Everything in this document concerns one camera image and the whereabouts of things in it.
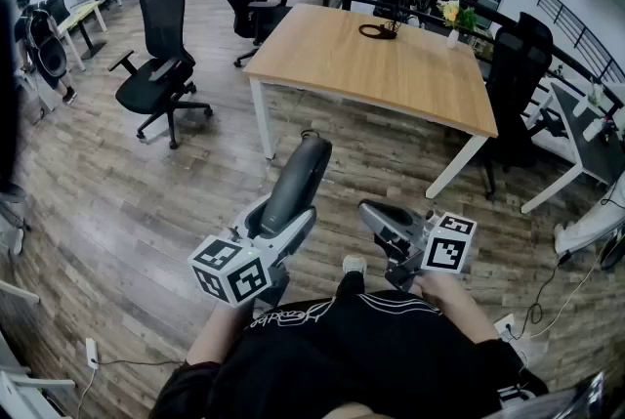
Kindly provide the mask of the person's black shirt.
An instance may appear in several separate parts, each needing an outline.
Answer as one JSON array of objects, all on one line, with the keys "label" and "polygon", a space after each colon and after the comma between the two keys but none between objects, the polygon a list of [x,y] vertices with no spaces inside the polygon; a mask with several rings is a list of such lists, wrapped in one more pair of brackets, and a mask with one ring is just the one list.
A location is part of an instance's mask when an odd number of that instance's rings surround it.
[{"label": "person's black shirt", "polygon": [[475,343],[436,307],[387,290],[260,315],[222,361],[176,369],[149,419],[322,419],[348,403],[393,419],[482,419],[546,393],[508,343]]}]

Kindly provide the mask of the light table with black foot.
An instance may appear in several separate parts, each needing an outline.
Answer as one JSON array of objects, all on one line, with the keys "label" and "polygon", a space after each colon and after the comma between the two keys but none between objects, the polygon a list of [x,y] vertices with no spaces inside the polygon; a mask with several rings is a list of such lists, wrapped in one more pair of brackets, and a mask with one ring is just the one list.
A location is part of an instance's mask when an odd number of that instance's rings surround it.
[{"label": "light table with black foot", "polygon": [[[104,23],[104,19],[100,11],[100,5],[101,3],[99,1],[96,1],[79,6],[70,14],[68,18],[62,21],[59,25],[59,32],[61,33],[61,37],[66,42],[66,45],[68,46],[68,49],[73,55],[78,69],[81,72],[84,72],[86,70],[84,62],[91,60],[106,45],[105,40],[93,42],[90,39],[84,26],[84,21],[89,16],[94,15],[100,25],[102,32],[107,32],[107,27]],[[78,52],[70,36],[70,31],[74,27],[77,27],[79,29],[79,32],[82,35],[85,44],[87,45],[87,50],[83,54],[80,54]]]}]

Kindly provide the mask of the yellow flower bunch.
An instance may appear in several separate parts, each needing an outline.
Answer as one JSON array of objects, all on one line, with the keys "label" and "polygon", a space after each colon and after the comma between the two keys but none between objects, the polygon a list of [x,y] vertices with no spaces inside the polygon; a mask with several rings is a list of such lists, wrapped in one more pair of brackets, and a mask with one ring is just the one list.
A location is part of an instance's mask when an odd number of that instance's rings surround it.
[{"label": "yellow flower bunch", "polygon": [[462,7],[459,0],[438,0],[437,9],[441,12],[445,25],[454,30],[474,31],[478,17],[472,7]]}]

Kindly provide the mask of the person's black trouser leg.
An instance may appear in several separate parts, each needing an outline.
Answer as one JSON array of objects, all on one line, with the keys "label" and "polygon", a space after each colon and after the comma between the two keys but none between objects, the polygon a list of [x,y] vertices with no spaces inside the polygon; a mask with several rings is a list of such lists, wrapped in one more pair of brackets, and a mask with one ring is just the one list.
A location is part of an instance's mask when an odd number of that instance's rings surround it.
[{"label": "person's black trouser leg", "polygon": [[360,271],[347,272],[338,288],[335,297],[337,299],[348,296],[356,296],[365,293],[364,274]]}]

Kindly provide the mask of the black table with white legs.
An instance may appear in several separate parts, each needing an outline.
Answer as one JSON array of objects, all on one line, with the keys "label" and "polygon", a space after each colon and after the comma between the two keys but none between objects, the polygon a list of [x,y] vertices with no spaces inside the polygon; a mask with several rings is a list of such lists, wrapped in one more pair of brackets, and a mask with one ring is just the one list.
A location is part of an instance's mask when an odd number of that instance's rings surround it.
[{"label": "black table with white legs", "polygon": [[555,196],[582,174],[610,186],[618,180],[625,169],[625,153],[616,137],[612,137],[606,145],[600,141],[599,135],[591,141],[584,138],[583,131],[595,120],[602,120],[601,117],[590,109],[586,109],[576,117],[573,110],[578,101],[556,84],[551,85],[551,93],[543,102],[544,108],[552,102],[555,102],[562,112],[561,119],[573,153],[573,165],[552,184],[523,204],[521,206],[523,214],[528,214]]}]

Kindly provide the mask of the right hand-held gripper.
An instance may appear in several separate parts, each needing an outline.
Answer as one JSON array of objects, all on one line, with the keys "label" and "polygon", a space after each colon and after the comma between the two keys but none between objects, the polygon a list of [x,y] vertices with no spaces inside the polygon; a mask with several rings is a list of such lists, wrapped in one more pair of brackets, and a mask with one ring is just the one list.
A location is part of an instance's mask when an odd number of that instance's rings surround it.
[{"label": "right hand-held gripper", "polygon": [[[429,211],[422,217],[371,199],[361,200],[357,209],[387,256],[385,279],[402,291],[410,289],[420,271],[459,273],[478,228],[477,222],[449,212]],[[389,233],[396,235],[380,236]]]}]

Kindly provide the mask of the person's left forearm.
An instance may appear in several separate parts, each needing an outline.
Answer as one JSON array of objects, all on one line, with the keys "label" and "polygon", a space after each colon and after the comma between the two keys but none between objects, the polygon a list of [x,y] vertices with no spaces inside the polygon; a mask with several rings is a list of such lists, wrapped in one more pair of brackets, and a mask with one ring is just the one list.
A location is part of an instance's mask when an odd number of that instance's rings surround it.
[{"label": "person's left forearm", "polygon": [[198,337],[191,345],[186,362],[222,364],[243,329],[250,323],[254,302],[239,307],[219,304],[209,316]]}]

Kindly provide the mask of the person's right forearm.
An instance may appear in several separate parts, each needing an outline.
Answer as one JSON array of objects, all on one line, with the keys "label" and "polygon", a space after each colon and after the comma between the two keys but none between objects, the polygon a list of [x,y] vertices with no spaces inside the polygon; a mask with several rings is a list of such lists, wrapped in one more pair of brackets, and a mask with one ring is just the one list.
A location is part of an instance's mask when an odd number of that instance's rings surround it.
[{"label": "person's right forearm", "polygon": [[474,343],[499,338],[494,324],[454,274],[420,271],[414,282],[422,297],[438,307]]}]

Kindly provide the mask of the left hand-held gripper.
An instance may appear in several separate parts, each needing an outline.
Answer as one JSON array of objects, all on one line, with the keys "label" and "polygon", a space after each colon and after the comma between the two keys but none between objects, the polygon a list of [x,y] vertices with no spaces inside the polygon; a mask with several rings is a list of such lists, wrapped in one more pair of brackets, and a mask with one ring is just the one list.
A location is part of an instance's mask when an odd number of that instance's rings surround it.
[{"label": "left hand-held gripper", "polygon": [[289,282],[283,262],[313,229],[316,209],[306,208],[275,236],[262,236],[260,223],[269,199],[262,196],[249,204],[232,229],[207,236],[189,255],[187,264],[205,295],[232,308],[249,301],[278,305]]}]

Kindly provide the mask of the white furniture frame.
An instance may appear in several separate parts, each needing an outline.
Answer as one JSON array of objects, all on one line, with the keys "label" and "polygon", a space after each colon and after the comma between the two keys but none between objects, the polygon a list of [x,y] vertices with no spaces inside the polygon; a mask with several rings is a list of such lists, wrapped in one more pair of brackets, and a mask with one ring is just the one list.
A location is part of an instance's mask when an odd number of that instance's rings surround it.
[{"label": "white furniture frame", "polygon": [[11,419],[72,419],[58,412],[44,391],[73,390],[70,379],[36,379],[31,369],[20,365],[0,332],[0,406]]}]

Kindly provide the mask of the wooden table top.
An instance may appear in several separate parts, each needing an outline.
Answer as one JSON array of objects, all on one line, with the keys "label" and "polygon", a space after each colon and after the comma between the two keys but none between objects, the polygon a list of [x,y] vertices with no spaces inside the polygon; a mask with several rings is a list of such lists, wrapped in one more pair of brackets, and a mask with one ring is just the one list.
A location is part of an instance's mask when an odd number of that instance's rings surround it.
[{"label": "wooden table top", "polygon": [[297,4],[244,67],[263,154],[275,148],[265,89],[279,85],[327,93],[425,119],[471,138],[427,188],[436,197],[498,136],[493,109],[473,49],[450,48],[444,36],[402,25],[393,40],[359,31],[379,18],[322,6]]}]

